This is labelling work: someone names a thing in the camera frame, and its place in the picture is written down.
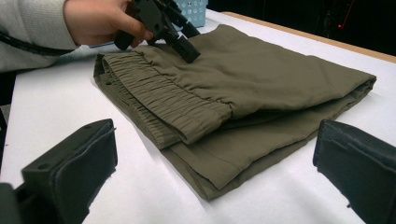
blue container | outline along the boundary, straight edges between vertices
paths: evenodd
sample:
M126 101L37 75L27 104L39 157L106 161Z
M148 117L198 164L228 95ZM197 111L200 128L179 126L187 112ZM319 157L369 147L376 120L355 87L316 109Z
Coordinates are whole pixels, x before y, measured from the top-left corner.
M208 0L175 0L181 14L195 27L205 25L206 5Z

white sleeve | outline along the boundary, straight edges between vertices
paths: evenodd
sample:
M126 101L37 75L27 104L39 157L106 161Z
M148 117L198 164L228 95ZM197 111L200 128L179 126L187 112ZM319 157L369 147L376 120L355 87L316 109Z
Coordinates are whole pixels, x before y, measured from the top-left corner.
M1 0L0 32L40 47L76 49L64 22L64 1ZM58 58L0 42L0 73L49 66Z

white table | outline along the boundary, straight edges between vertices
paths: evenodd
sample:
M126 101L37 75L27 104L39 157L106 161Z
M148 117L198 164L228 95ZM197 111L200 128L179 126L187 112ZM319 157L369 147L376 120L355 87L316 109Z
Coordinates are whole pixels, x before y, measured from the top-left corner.
M306 55L374 74L373 91L337 120L396 146L396 64L208 10L201 32L226 23ZM240 188L207 202L97 88L99 51L82 47L49 68L17 76L1 182L16 188L21 169L81 126L113 119L117 171L101 188L84 223L362 223L347 199L312 164L316 139Z

green fabric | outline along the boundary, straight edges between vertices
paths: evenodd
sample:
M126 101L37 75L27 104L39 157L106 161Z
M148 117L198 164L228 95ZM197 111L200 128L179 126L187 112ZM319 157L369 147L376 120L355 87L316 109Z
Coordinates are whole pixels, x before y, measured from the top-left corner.
M226 25L190 42L201 52L193 63L166 45L140 46L98 55L94 78L208 200L306 144L375 83Z

black device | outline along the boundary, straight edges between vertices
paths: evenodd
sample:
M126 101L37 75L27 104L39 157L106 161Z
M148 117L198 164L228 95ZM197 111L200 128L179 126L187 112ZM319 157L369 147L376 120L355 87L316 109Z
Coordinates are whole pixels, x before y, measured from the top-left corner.
M163 39L187 63L192 63L200 55L200 52L187 39L200 33L181 14L177 3L172 0L134 0L133 7L132 16L142 21L154 35L148 41L149 45L154 46L157 40ZM183 35L178 34L174 25L181 29ZM119 49L127 49L133 39L132 35L121 31L114 43Z
M77 224L115 172L113 121L85 125L22 169L15 190L0 184L0 224Z
M364 222L396 223L396 147L353 126L323 120L313 163Z

